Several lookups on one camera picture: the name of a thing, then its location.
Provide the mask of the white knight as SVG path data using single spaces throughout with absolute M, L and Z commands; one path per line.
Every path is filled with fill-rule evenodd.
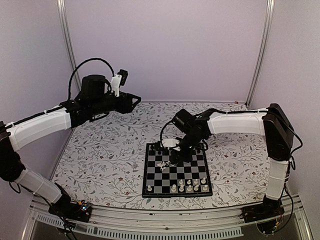
M 200 190 L 200 185 L 199 184 L 195 185 L 193 188 L 193 191 L 198 192 L 199 190 Z

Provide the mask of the white bishop piece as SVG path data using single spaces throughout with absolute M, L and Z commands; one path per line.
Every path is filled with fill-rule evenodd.
M 186 190 L 188 191 L 188 192 L 191 192 L 192 191 L 192 186 L 191 185 L 189 185 L 187 188 L 186 188 Z

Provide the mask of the black white chess board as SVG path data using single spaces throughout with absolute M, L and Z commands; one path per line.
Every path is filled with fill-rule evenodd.
M 149 149 L 146 144 L 144 172 L 142 183 L 142 197 L 144 198 L 196 198 L 211 197 L 213 195 L 213 187 L 211 184 L 209 167 L 206 158 L 206 152 L 192 154 L 192 161 L 181 162 L 176 165 L 168 166 L 164 171 L 160 171 L 157 164 L 170 161 L 171 151 L 162 152 Z M 206 184 L 202 184 L 201 180 L 206 178 Z M 199 181 L 199 191 L 194 192 L 194 180 Z M 184 180 L 184 191 L 179 191 L 179 180 Z M 187 181 L 191 180 L 192 191 L 188 192 Z M 152 186 L 152 191 L 148 192 L 148 185 Z M 176 192 L 171 192 L 172 185 L 176 185 Z M 208 190 L 203 191 L 203 186 L 208 185 Z

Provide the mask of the white king piece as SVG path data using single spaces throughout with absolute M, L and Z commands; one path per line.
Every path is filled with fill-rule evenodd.
M 180 179 L 178 183 L 179 183 L 179 191 L 183 192 L 184 191 L 184 180 Z

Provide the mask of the white queen piece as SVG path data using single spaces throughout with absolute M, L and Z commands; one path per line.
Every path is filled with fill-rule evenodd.
M 175 184 L 173 184 L 172 187 L 171 187 L 171 189 L 170 189 L 170 191 L 171 191 L 172 193 L 175 193 L 175 192 L 177 191 L 177 186 L 176 186 Z

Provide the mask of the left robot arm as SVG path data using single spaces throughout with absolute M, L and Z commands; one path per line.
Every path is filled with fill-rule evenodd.
M 63 217 L 74 213 L 75 204 L 62 187 L 43 177 L 41 167 L 49 166 L 58 155 L 58 141 L 86 122 L 94 122 L 115 111 L 128 114 L 141 101 L 139 96 L 120 91 L 128 72 L 121 69 L 111 81 L 93 74 L 82 79 L 75 99 L 68 99 L 49 110 L 16 123 L 0 124 L 0 177 L 43 197 Z

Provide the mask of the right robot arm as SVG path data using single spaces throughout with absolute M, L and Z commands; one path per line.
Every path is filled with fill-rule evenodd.
M 217 134 L 253 134 L 264 138 L 270 162 L 266 201 L 259 206 L 262 218 L 269 218 L 278 210 L 289 162 L 292 161 L 294 138 L 297 134 L 281 106 L 272 103 L 256 110 L 222 111 L 209 108 L 202 113 L 191 114 L 185 109 L 177 112 L 170 121 L 184 137 L 160 139 L 165 149 L 175 151 L 178 162 L 191 160 L 192 150 L 203 140 Z

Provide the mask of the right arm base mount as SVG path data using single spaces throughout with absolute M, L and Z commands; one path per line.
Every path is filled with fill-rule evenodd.
M 244 220 L 245 223 L 251 223 L 280 216 L 284 213 L 285 210 L 281 200 L 264 198 L 262 203 L 242 207 L 239 218 Z

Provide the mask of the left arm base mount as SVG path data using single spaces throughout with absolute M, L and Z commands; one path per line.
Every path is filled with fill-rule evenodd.
M 85 200 L 75 202 L 61 198 L 50 205 L 48 212 L 61 218 L 88 223 L 92 214 L 92 204 Z

